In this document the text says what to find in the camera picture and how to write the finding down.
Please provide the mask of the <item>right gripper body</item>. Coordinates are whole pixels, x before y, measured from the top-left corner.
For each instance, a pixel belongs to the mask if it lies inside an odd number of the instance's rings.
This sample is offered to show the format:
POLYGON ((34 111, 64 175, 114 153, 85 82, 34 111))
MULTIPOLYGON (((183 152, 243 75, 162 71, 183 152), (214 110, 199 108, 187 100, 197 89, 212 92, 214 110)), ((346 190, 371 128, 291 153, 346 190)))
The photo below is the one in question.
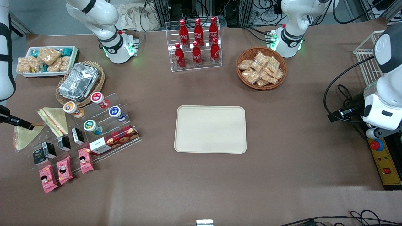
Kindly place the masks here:
POLYGON ((0 123, 14 124, 10 110, 2 105, 0 105, 0 123))

